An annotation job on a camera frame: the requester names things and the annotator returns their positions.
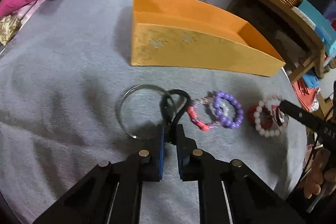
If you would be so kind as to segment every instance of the black cable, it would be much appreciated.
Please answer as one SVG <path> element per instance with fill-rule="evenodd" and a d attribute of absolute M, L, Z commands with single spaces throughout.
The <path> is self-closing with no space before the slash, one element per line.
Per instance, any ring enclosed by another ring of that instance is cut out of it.
<path fill-rule="evenodd" d="M 169 138 L 168 141 L 172 144 L 176 145 L 176 126 L 179 120 L 181 119 L 182 115 L 185 113 L 187 107 L 190 105 L 191 99 L 187 92 L 183 90 L 169 90 L 168 93 L 170 95 L 177 94 L 186 99 L 185 104 L 181 107 L 181 109 L 177 112 L 176 116 L 171 116 L 171 105 L 168 103 L 169 96 L 164 95 L 161 100 L 160 109 L 163 120 L 165 121 L 166 125 L 169 126 L 169 132 L 167 137 Z"/>
<path fill-rule="evenodd" d="M 324 118 L 324 121 L 327 120 L 327 117 L 329 116 L 329 114 L 330 114 L 330 112 L 333 110 L 333 108 L 334 108 L 334 106 L 332 106 L 332 107 L 329 109 L 328 114 L 327 114 L 327 115 L 325 116 L 325 118 Z M 311 152 L 310 152 L 310 154 L 309 154 L 307 163 L 306 163 L 306 165 L 305 165 L 305 167 L 304 167 L 304 169 L 303 169 L 303 171 L 302 171 L 302 173 L 301 173 L 301 176 L 300 176 L 300 178 L 299 178 L 299 181 L 296 183 L 296 185 L 295 185 L 293 191 L 290 193 L 290 195 L 288 196 L 287 199 L 289 199 L 289 198 L 292 196 L 292 194 L 294 193 L 294 191 L 297 189 L 298 185 L 300 184 L 300 181 L 302 180 L 302 178 L 303 178 L 304 175 L 306 174 L 305 171 L 307 170 L 307 167 L 308 167 L 308 165 L 309 165 L 309 163 L 310 163 L 311 157 L 313 156 L 313 152 L 314 152 L 314 150 L 315 150 L 315 147 L 316 147 L 316 144 L 317 144 L 318 139 L 319 139 L 319 136 L 317 135 L 317 138 L 316 138 L 315 143 L 314 143 L 314 145 L 313 145 L 313 147 L 312 147 L 312 149 L 311 149 Z"/>

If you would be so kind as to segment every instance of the gray cloth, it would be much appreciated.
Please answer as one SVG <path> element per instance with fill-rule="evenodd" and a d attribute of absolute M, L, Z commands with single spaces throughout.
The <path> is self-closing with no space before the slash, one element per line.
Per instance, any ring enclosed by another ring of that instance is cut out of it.
<path fill-rule="evenodd" d="M 0 190 L 16 215 L 33 222 L 101 159 L 124 160 L 139 141 L 121 130 L 115 108 L 138 84 L 182 89 L 191 98 L 232 93 L 245 110 L 271 93 L 298 103 L 281 70 L 272 77 L 229 71 L 130 66 L 132 0 L 47 0 L 0 57 Z M 123 108 L 141 134 L 161 121 L 160 94 L 142 90 Z M 290 119 L 278 138 L 248 120 L 236 130 L 200 131 L 185 114 L 185 134 L 219 160 L 243 160 L 281 197 L 296 184 L 305 128 Z M 199 223 L 196 182 L 182 182 L 176 148 L 165 147 L 164 175 L 145 183 L 141 223 Z"/>

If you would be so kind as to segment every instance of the orange box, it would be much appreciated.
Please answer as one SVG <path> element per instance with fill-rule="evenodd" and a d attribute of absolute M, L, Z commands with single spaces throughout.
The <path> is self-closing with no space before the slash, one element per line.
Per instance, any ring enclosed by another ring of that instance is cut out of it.
<path fill-rule="evenodd" d="M 133 0 L 132 66 L 273 76 L 285 64 L 247 21 L 199 0 Z"/>

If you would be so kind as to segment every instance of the gold patterned cloth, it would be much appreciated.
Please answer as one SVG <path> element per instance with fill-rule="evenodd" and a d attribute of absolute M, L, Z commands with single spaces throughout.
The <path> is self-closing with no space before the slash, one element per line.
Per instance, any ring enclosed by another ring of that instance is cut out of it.
<path fill-rule="evenodd" d="M 21 21 L 16 16 L 6 16 L 0 19 L 0 42 L 4 46 L 16 35 L 21 27 Z"/>

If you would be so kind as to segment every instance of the metal screw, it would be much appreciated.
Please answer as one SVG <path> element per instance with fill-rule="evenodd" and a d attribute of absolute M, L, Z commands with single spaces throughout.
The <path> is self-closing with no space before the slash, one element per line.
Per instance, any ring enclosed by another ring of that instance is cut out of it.
<path fill-rule="evenodd" d="M 149 151 L 148 150 L 143 149 L 143 150 L 139 151 L 139 156 L 140 157 L 147 157 L 148 155 L 149 155 Z"/>
<path fill-rule="evenodd" d="M 233 160 L 232 165 L 235 167 L 241 167 L 243 165 L 243 162 L 241 160 Z"/>
<path fill-rule="evenodd" d="M 203 155 L 203 151 L 201 149 L 194 149 L 193 150 L 193 155 L 194 156 L 202 156 Z"/>
<path fill-rule="evenodd" d="M 98 165 L 100 167 L 106 167 L 106 166 L 108 166 L 108 164 L 109 164 L 108 160 L 101 160 L 101 161 L 98 162 Z"/>

